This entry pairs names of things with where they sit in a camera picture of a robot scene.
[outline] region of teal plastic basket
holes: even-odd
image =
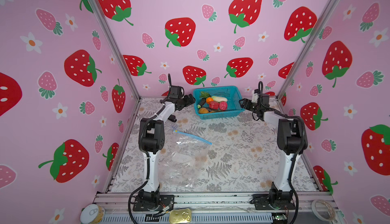
[[[227,109],[226,111],[219,113],[198,113],[198,107],[201,98],[199,98],[200,93],[204,91],[209,93],[211,96],[221,96],[227,98]],[[202,119],[212,119],[212,118],[229,118],[238,116],[241,112],[245,111],[245,109],[241,108],[239,104],[239,100],[242,99],[240,92],[236,86],[223,86],[223,87],[212,87],[212,88],[201,88],[195,89],[193,92],[193,96],[196,99],[195,102],[195,113]]]

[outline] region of strawberry print wallpaper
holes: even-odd
[[[349,224],[390,223],[389,3],[341,0],[285,93],[321,188]]]
[[[189,93],[250,96],[260,80],[278,93],[328,0],[98,1],[141,96],[163,95],[168,73]]]
[[[1,222],[80,224],[132,91],[87,0],[0,0],[0,12]]]

